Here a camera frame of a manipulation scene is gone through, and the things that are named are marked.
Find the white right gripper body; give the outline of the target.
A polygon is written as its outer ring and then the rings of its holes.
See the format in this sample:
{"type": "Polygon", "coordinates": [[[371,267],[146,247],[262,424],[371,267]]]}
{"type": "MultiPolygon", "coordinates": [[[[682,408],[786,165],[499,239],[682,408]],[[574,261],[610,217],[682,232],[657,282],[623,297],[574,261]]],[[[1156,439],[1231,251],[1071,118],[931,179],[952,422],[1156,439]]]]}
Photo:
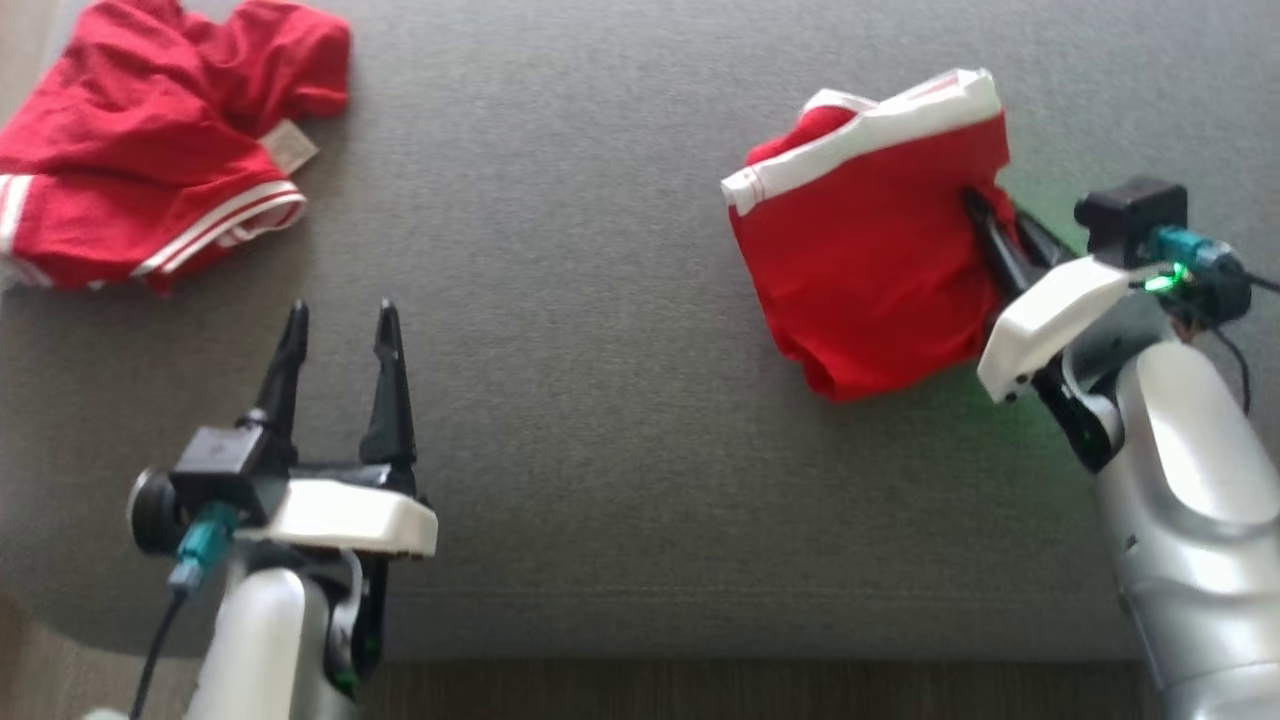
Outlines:
{"type": "Polygon", "coordinates": [[[1059,265],[1000,313],[977,368],[989,398],[1004,404],[1079,338],[1100,340],[1137,307],[1146,284],[1166,264],[1121,269],[1098,258],[1059,265]]]}

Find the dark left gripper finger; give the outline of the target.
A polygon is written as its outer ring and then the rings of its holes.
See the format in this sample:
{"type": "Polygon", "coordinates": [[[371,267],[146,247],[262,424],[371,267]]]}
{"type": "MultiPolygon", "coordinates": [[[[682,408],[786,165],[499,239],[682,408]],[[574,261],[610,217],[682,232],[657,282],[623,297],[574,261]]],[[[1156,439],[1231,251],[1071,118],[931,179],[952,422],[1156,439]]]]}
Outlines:
{"type": "Polygon", "coordinates": [[[294,302],[250,409],[250,425],[264,428],[270,439],[271,455],[283,466],[292,466],[298,461],[293,428],[300,372],[307,350],[308,307],[306,302],[294,302]]]}
{"type": "Polygon", "coordinates": [[[379,373],[360,461],[410,468],[417,461],[413,411],[399,313],[388,299],[381,301],[372,351],[379,373]]]}

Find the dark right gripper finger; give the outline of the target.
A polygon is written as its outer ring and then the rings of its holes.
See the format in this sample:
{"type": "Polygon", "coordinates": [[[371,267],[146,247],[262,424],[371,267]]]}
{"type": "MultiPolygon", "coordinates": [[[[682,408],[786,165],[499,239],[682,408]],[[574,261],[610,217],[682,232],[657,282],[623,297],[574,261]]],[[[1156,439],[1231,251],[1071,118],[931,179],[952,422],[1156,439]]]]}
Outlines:
{"type": "Polygon", "coordinates": [[[1004,301],[1019,299],[1036,283],[1036,269],[982,192],[965,188],[963,202],[1001,297],[1004,301]]]}
{"type": "Polygon", "coordinates": [[[1079,258],[1075,249],[1021,205],[1015,206],[1014,245],[1020,272],[1047,272],[1079,258]]]}

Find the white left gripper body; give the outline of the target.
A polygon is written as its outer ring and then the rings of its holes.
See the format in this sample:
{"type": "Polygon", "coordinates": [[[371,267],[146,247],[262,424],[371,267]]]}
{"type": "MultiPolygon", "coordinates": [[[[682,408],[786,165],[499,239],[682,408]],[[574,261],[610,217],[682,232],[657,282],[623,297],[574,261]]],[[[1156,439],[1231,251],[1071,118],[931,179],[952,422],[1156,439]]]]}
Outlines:
{"type": "Polygon", "coordinates": [[[335,477],[289,479],[276,509],[239,528],[246,542],[349,550],[387,557],[436,555],[439,519],[412,492],[335,477]]]}

